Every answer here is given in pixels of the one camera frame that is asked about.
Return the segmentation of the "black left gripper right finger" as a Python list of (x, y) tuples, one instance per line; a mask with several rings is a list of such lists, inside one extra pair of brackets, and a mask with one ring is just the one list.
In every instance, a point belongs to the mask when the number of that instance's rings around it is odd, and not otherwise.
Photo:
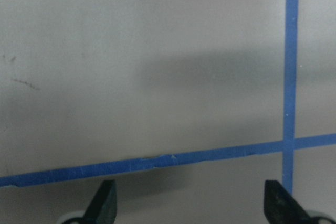
[(312, 218), (277, 180), (266, 180), (264, 215), (270, 224), (313, 223)]

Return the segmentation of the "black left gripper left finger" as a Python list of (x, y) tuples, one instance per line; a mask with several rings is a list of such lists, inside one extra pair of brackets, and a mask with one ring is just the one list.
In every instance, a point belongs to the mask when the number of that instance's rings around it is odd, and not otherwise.
[(116, 216), (116, 181), (104, 180), (82, 218), (84, 223), (114, 223)]

